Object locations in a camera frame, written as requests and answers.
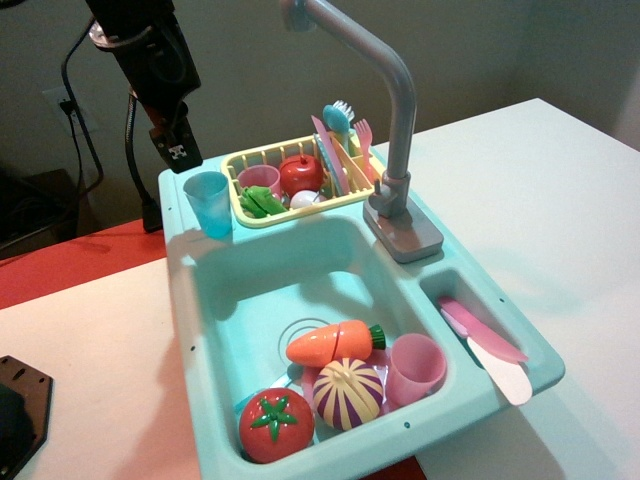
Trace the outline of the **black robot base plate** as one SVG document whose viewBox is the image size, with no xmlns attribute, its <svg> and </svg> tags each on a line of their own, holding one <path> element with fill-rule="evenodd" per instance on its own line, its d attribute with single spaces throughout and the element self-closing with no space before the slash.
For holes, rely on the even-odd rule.
<svg viewBox="0 0 640 480">
<path fill-rule="evenodd" d="M 1 478 L 15 479 L 46 442 L 54 380 L 10 355 L 1 358 Z"/>
</svg>

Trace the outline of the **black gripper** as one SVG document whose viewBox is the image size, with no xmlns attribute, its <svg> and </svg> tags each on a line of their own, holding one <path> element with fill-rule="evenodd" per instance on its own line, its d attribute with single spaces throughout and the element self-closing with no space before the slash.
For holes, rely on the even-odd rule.
<svg viewBox="0 0 640 480">
<path fill-rule="evenodd" d="M 156 18 L 128 37 L 110 36 L 109 47 L 137 99 L 162 121 L 149 136 L 176 174 L 200 167 L 203 157 L 188 120 L 186 97 L 201 85 L 174 15 Z"/>
</svg>

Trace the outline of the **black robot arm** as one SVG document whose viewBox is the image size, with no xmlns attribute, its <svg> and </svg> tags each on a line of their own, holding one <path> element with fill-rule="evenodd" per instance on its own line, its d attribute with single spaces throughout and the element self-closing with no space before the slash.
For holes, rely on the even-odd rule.
<svg viewBox="0 0 640 480">
<path fill-rule="evenodd" d="M 187 95 L 201 86 L 171 1 L 89 1 L 90 38 L 112 54 L 144 108 L 149 136 L 175 173 L 203 163 L 188 121 Z"/>
</svg>

